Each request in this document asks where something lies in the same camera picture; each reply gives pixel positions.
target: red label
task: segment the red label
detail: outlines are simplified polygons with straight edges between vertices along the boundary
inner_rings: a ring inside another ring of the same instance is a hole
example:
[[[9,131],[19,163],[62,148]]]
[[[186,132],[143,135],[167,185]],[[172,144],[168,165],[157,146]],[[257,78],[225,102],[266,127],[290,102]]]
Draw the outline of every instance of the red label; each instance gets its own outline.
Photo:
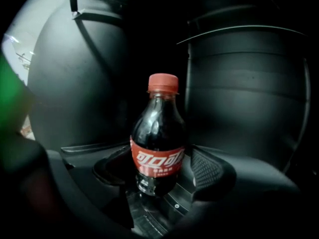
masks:
[[[130,142],[133,160],[140,173],[150,177],[166,177],[180,170],[184,147],[155,151],[138,146],[132,139]]]

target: red bottle cap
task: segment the red bottle cap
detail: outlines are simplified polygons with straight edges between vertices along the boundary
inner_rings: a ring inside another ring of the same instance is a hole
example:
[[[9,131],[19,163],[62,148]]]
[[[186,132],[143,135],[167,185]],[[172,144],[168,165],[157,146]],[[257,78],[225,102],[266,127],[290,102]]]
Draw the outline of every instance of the red bottle cap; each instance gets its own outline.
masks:
[[[152,74],[149,79],[150,91],[178,92],[178,77],[172,74]]]

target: cola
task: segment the cola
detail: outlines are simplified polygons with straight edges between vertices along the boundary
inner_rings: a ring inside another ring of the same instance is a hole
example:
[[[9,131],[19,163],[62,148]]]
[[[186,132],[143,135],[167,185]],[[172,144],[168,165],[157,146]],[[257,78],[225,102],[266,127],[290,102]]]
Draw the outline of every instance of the cola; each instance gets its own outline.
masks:
[[[182,165],[186,130],[175,103],[177,91],[176,76],[151,75],[150,101],[131,134],[137,186],[149,196],[172,190]]]

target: coca-cola bottle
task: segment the coca-cola bottle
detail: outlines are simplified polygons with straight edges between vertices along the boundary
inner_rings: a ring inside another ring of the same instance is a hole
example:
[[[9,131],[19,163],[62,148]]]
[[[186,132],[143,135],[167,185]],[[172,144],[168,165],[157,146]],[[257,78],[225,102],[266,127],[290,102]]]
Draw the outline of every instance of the coca-cola bottle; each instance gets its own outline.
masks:
[[[186,144],[185,123],[175,97],[178,78],[153,74],[149,79],[150,101],[131,135],[137,186],[149,196],[163,196],[175,185]]]

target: bottle neck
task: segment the bottle neck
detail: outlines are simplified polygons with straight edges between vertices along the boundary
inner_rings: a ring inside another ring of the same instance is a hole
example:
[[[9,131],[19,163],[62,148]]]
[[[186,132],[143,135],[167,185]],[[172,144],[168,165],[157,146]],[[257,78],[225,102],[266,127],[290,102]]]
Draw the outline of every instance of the bottle neck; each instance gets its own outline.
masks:
[[[150,99],[163,99],[167,101],[172,101],[175,103],[176,93],[160,92],[160,91],[151,91]]]

